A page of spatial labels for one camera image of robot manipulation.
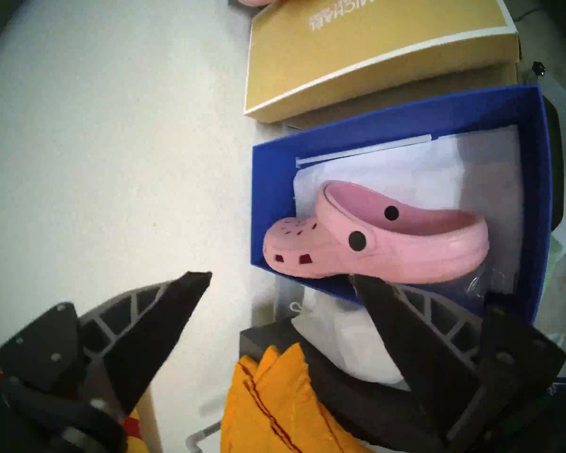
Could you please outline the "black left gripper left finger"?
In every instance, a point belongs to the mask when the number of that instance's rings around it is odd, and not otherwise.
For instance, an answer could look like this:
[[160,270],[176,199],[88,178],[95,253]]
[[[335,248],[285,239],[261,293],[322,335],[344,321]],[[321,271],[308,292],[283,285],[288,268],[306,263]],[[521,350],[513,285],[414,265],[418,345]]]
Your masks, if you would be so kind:
[[0,369],[46,396],[107,403],[125,417],[177,345],[211,272],[119,294],[79,316],[62,301],[0,345]]

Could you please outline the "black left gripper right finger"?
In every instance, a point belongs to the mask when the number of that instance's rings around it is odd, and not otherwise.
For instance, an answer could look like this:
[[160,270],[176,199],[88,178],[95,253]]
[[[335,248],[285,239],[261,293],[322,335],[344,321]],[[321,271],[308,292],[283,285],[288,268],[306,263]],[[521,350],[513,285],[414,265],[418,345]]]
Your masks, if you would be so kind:
[[351,280],[444,449],[509,448],[550,405],[566,352],[507,307],[479,317],[431,292]]

